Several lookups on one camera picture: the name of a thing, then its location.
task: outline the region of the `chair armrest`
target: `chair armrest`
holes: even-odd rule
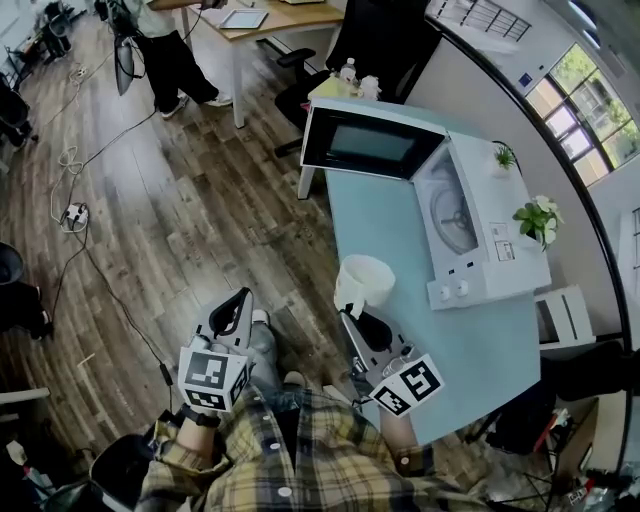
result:
[[[276,62],[283,68],[298,66],[316,54],[311,48],[300,48],[280,57]]]

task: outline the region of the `cup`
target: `cup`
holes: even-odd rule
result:
[[[340,265],[333,304],[338,311],[353,304],[351,315],[360,318],[365,304],[382,306],[395,284],[389,265],[371,256],[351,254]]]

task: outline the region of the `microwave knob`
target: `microwave knob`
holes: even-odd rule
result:
[[[458,288],[456,290],[456,295],[458,297],[466,297],[467,295],[469,295],[469,283],[464,279],[461,281],[458,281]]]
[[[440,300],[442,302],[447,302],[451,298],[451,290],[448,286],[443,286],[440,288]]]

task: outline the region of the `black bucket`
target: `black bucket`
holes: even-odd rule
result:
[[[20,253],[0,242],[0,286],[15,283],[22,277],[24,263]]]

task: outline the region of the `wristwatch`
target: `wristwatch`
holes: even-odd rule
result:
[[[178,414],[182,413],[185,418],[189,418],[199,427],[217,428],[220,425],[220,418],[216,414],[215,416],[207,416],[201,412],[194,411],[187,404],[182,404]]]

